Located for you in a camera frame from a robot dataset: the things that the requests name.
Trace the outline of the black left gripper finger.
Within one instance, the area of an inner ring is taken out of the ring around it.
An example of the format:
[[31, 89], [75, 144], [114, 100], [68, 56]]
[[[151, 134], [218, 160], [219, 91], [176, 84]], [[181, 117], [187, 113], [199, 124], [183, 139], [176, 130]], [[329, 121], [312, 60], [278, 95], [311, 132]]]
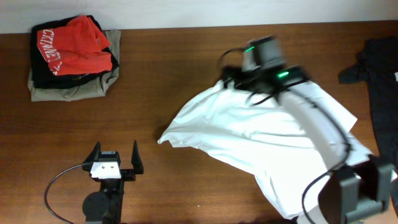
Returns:
[[87, 158], [84, 160], [84, 163], [87, 164], [87, 163], [92, 163], [92, 162], [97, 161], [100, 154], [101, 154], [101, 144], [98, 141], [95, 144], [93, 150], [89, 153]]
[[144, 170], [144, 166], [141, 161], [141, 157], [139, 155], [137, 141], [134, 141], [134, 144], [133, 144], [131, 164], [132, 164], [134, 170]]

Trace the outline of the white t-shirt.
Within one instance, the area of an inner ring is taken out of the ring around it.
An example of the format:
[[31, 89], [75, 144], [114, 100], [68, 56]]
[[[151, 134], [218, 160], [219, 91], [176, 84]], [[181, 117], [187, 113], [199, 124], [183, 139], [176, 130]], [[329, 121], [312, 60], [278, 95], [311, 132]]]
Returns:
[[328, 181], [319, 152], [276, 100], [218, 82], [192, 98], [160, 142], [193, 147], [256, 178], [286, 219], [316, 208]]

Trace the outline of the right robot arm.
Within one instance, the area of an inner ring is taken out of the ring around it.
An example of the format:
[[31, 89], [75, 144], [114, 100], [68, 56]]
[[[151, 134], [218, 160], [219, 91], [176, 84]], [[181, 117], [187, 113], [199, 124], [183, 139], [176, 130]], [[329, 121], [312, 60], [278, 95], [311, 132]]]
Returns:
[[354, 146], [347, 132], [326, 108], [297, 90], [310, 81], [302, 68], [256, 68], [245, 72], [227, 65], [221, 69], [221, 79], [225, 86], [232, 83], [236, 89], [249, 90], [253, 95], [274, 97], [303, 127], [327, 170], [306, 186], [302, 198], [317, 182], [329, 178], [318, 194], [318, 206], [328, 223], [354, 223], [387, 211], [394, 165], [371, 154], [365, 162], [348, 165]]

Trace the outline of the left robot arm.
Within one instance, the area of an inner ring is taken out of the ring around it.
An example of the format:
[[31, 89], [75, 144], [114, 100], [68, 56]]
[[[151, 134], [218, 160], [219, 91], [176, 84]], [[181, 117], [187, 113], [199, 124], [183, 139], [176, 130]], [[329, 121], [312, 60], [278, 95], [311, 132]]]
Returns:
[[96, 143], [82, 166], [95, 182], [100, 183], [99, 191], [89, 194], [83, 201], [86, 223], [120, 224], [124, 184], [135, 181], [136, 175], [144, 173], [136, 142], [133, 144], [131, 164], [130, 169], [120, 168], [119, 152], [102, 151], [101, 144]]

